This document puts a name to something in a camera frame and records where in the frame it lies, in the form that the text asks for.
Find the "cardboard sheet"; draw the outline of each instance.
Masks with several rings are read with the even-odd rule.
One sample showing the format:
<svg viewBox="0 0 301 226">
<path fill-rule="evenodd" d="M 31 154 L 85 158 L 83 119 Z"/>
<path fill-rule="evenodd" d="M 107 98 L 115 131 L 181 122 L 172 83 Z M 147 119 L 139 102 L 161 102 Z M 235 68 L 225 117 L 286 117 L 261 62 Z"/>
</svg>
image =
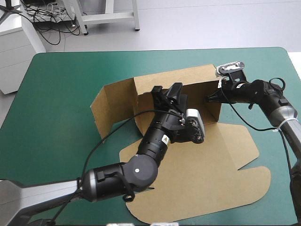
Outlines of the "cardboard sheet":
<svg viewBox="0 0 301 226">
<path fill-rule="evenodd" d="M 137 141 L 120 152 L 127 162 Z M 172 222 L 253 203 L 270 186 L 270 171 L 260 166 L 238 170 L 259 155 L 243 126 L 210 123 L 205 142 L 171 144 L 156 181 L 127 203 L 130 212 L 145 223 Z"/>
</svg>

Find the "black cable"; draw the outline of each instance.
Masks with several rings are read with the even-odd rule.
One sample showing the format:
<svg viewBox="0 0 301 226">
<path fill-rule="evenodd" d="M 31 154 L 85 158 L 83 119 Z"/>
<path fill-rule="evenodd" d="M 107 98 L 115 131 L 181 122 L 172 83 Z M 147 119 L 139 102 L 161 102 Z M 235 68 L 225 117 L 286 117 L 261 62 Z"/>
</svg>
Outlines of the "black cable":
<svg viewBox="0 0 301 226">
<path fill-rule="evenodd" d="M 9 11 L 9 12 L 15 13 L 14 11 L 9 10 L 9 9 L 5 9 L 5 10 L 7 10 L 7 11 Z M 24 17 L 24 18 L 25 18 L 26 20 L 28 20 L 33 26 L 35 26 L 35 24 L 34 24 L 33 22 L 31 22 L 31 20 L 28 19 L 26 16 L 24 16 L 22 13 L 15 13 L 15 14 L 18 14 L 18 15 Z M 58 41 L 57 43 L 51 43 L 51 42 L 49 42 L 49 41 L 44 37 L 44 35 L 42 34 L 42 32 L 40 32 L 39 30 L 38 30 L 38 32 L 40 33 L 40 35 L 42 36 L 42 38 L 43 38 L 46 42 L 48 42 L 50 45 L 56 46 L 56 45 L 60 44 L 60 42 L 61 42 L 61 34 L 60 34 L 60 32 L 59 32 L 59 41 Z"/>
<path fill-rule="evenodd" d="M 44 19 L 43 17 L 39 16 L 38 14 L 43 15 L 43 16 L 48 16 L 48 17 L 50 17 L 50 23 L 51 23 L 51 26 L 50 26 L 49 28 L 47 28 L 47 29 L 42 29 L 41 27 L 35 25 L 36 28 L 38 28 L 39 30 L 42 30 L 42 31 L 39 31 L 40 33 L 41 33 L 41 32 L 47 32 L 47 31 L 50 31 L 50 30 L 54 30 L 54 31 L 61 32 L 61 33 L 72 33 L 73 35 L 76 35 L 76 36 L 80 35 L 80 30 L 79 30 L 80 26 L 76 24 L 75 19 L 73 20 L 73 23 L 75 23 L 75 25 L 76 25 L 77 27 L 76 27 L 74 30 L 71 30 L 71 29 L 69 29 L 69 27 L 68 27 L 68 25 L 66 24 L 66 22 L 65 22 L 61 17 L 59 17 L 59 16 L 56 15 L 56 17 L 59 17 L 59 18 L 61 19 L 61 22 L 64 24 L 64 26 L 65 26 L 65 27 L 67 28 L 67 30 L 68 30 L 67 32 L 61 31 L 59 28 L 58 28 L 58 29 L 55 29 L 55 28 L 53 28 L 53 26 L 52 26 L 52 23 L 53 23 L 53 22 L 52 22 L 52 19 L 55 21 L 55 23 L 58 23 L 58 21 L 56 21 L 56 19 L 55 19 L 53 13 L 51 13 L 51 12 L 49 12 L 49 11 L 47 11 L 47 10 L 40 9 L 40 8 L 39 8 L 40 6 L 38 6 L 37 9 L 32 8 L 31 6 L 26 5 L 22 0 L 21 0 L 21 3 L 22 3 L 23 5 L 26 6 L 26 9 L 25 9 L 25 10 L 27 11 L 27 14 L 28 14 L 29 16 L 33 17 L 33 21 L 34 21 L 34 22 L 35 22 L 35 20 L 37 20 L 38 22 L 42 22 L 42 21 L 40 21 L 37 17 L 39 17 L 40 19 L 42 19 L 42 20 L 45 21 L 45 22 L 48 22 L 48 20 Z"/>
<path fill-rule="evenodd" d="M 224 94 L 224 91 L 222 90 L 222 88 L 220 88 L 222 95 L 224 96 L 224 98 L 226 99 L 226 101 L 228 102 L 228 104 L 231 106 L 231 108 L 233 109 L 233 111 L 238 115 L 238 117 L 245 123 L 247 124 L 249 127 L 251 127 L 252 129 L 256 130 L 256 131 L 267 131 L 267 130 L 273 130 L 276 129 L 275 127 L 271 127 L 271 128 L 266 128 L 266 129 L 258 129 L 254 126 L 252 126 L 251 124 L 249 124 L 238 112 L 237 110 L 233 107 L 233 105 L 231 104 L 231 102 L 229 101 L 229 99 L 226 97 L 226 95 Z"/>
<path fill-rule="evenodd" d="M 170 115 L 174 115 L 179 117 L 180 119 L 182 118 L 181 115 L 173 113 L 173 112 L 167 112 L 167 111 L 161 111 L 161 110 L 146 110 L 146 111 L 142 111 L 139 112 L 137 114 L 134 114 L 132 117 L 130 117 L 129 119 L 125 120 L 123 123 L 121 123 L 119 126 L 117 126 L 115 129 L 113 129 L 108 135 L 106 135 L 103 139 L 101 139 L 96 145 L 95 147 L 90 151 L 89 155 L 86 158 L 84 167 L 83 167 L 83 171 L 81 174 L 81 179 L 80 179 L 80 183 L 78 186 L 78 189 L 72 194 L 70 195 L 70 198 L 60 207 L 60 209 L 58 210 L 58 212 L 53 216 L 53 218 L 48 222 L 48 224 L 51 226 L 52 224 L 54 224 L 56 218 L 60 215 L 60 213 L 63 211 L 63 209 L 67 206 L 67 204 L 71 201 L 71 199 L 81 191 L 80 187 L 83 185 L 84 182 L 84 175 L 86 173 L 86 169 L 87 169 L 87 165 L 89 163 L 89 160 L 91 158 L 91 155 L 96 151 L 96 149 L 109 137 L 111 136 L 113 133 L 115 133 L 118 129 L 120 129 L 121 127 L 123 127 L 125 124 L 127 124 L 129 121 L 131 121 L 133 118 L 137 117 L 138 115 L 144 114 L 144 113 L 150 113 L 150 112 L 157 112 L 157 113 L 165 113 L 165 114 L 170 114 Z"/>
<path fill-rule="evenodd" d="M 285 141 L 285 137 L 283 135 L 283 132 L 281 130 L 278 130 L 278 132 L 281 135 L 283 146 L 284 146 L 284 149 L 285 149 L 285 155 L 286 155 L 286 160 L 287 160 L 288 172 L 290 174 L 290 180 L 291 180 L 291 184 L 292 184 L 293 183 L 293 174 L 292 174 L 290 155 L 288 153 L 288 149 L 287 149 L 287 145 L 286 145 L 286 141 Z"/>
</svg>

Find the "white label sticker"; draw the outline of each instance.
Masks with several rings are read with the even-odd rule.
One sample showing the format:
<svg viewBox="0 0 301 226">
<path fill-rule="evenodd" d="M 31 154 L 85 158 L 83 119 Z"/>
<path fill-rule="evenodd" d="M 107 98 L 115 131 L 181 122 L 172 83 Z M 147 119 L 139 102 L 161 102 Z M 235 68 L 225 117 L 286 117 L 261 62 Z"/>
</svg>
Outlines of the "white label sticker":
<svg viewBox="0 0 301 226">
<path fill-rule="evenodd" d="M 162 137 L 162 142 L 163 142 L 164 144 L 166 144 L 166 145 L 168 145 L 168 143 L 169 143 L 169 138 L 168 138 L 168 136 L 166 136 L 165 134 L 164 134 L 163 137 Z"/>
</svg>

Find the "white cabinet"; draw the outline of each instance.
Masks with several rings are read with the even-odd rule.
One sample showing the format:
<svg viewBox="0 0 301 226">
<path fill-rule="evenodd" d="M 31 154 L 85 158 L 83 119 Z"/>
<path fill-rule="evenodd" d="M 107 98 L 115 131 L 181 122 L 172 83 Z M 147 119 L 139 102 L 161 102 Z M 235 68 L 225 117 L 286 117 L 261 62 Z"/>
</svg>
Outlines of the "white cabinet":
<svg viewBox="0 0 301 226">
<path fill-rule="evenodd" d="M 33 56 L 42 52 L 45 48 L 25 18 L 13 14 L 0 24 L 0 90 L 4 94 L 17 91 Z"/>
</svg>

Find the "cardboard box flap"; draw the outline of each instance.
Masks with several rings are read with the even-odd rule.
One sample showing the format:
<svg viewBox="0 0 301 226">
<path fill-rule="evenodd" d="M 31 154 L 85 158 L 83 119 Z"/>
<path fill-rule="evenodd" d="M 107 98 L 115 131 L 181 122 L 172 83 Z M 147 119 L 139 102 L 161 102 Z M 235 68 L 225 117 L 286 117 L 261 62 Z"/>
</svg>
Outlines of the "cardboard box flap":
<svg viewBox="0 0 301 226">
<path fill-rule="evenodd" d="M 137 94 L 133 78 L 105 85 L 91 105 L 97 129 L 106 136 L 112 125 L 133 116 Z"/>
<path fill-rule="evenodd" d="M 134 77 L 138 95 L 151 92 L 154 86 L 162 86 L 164 89 L 168 89 L 175 82 L 189 85 L 214 80 L 218 80 L 215 75 L 214 65 L 204 65 Z"/>
</svg>

